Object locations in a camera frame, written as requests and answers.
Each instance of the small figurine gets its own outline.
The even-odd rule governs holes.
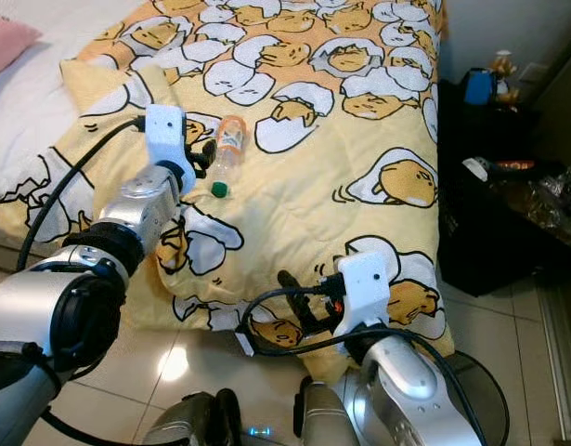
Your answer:
[[[496,101],[502,104],[514,106],[518,101],[519,90],[510,88],[506,79],[512,76],[518,67],[512,63],[510,56],[512,53],[507,49],[501,49],[496,53],[496,59],[489,67],[498,76],[496,85]]]

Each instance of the pink pillow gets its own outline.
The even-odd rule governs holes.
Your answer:
[[[0,16],[0,72],[41,35],[34,28]]]

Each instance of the white wall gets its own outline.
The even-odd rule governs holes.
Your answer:
[[[450,37],[440,69],[452,82],[486,67],[499,49],[512,51],[520,69],[515,79],[530,62],[551,65],[571,40],[571,0],[445,1]]]

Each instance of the green bottle cap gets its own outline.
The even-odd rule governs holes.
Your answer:
[[[225,198],[227,195],[227,184],[216,181],[211,187],[211,193],[217,198]]]

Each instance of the white floor tile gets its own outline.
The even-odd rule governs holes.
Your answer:
[[[177,338],[151,404],[167,408],[195,391],[231,388],[244,430],[270,427],[271,438],[297,444],[293,398],[307,376],[297,358],[248,358],[231,333],[183,332]]]
[[[52,413],[102,439],[130,442],[146,405],[79,384],[67,384],[52,403]],[[40,420],[24,446],[84,446]]]
[[[532,277],[513,283],[514,316],[541,321],[539,294]]]
[[[158,409],[157,407],[149,406],[143,415],[143,419],[140,421],[138,425],[138,429],[136,430],[135,437],[133,438],[134,444],[141,444],[149,429],[153,426],[153,423],[157,421],[157,418],[162,416],[163,410]]]
[[[474,307],[491,309],[503,314],[513,314],[510,286],[500,288],[488,295],[480,295],[479,297],[468,295],[467,293],[464,293],[458,288],[455,288],[441,280],[438,280],[437,286],[445,302],[447,300],[453,300],[455,302],[461,302],[462,304],[472,305]]]
[[[252,436],[250,434],[246,434],[243,433],[240,436],[241,438],[241,444],[243,446],[283,446],[282,443],[278,443],[275,441],[271,441],[270,439],[264,439],[262,437],[256,437],[256,436]]]
[[[514,317],[464,305],[446,303],[456,348],[475,357],[501,386],[510,410],[508,446],[529,446],[525,392]]]
[[[552,369],[541,322],[516,320],[532,446],[561,438]]]
[[[172,330],[137,330],[122,323],[103,362],[79,382],[147,404],[175,336]]]

